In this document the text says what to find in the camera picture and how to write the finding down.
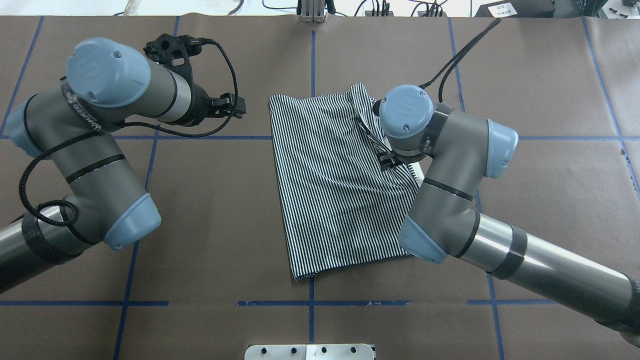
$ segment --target white label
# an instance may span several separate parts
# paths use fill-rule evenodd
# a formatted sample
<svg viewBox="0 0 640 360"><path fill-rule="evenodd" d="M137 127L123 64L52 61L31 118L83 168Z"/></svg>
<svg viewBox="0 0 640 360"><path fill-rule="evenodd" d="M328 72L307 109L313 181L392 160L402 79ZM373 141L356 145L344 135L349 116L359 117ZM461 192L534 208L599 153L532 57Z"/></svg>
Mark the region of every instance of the white label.
<svg viewBox="0 0 640 360"><path fill-rule="evenodd" d="M489 6L487 9L489 9L493 17L507 17L518 14L511 3Z"/></svg>

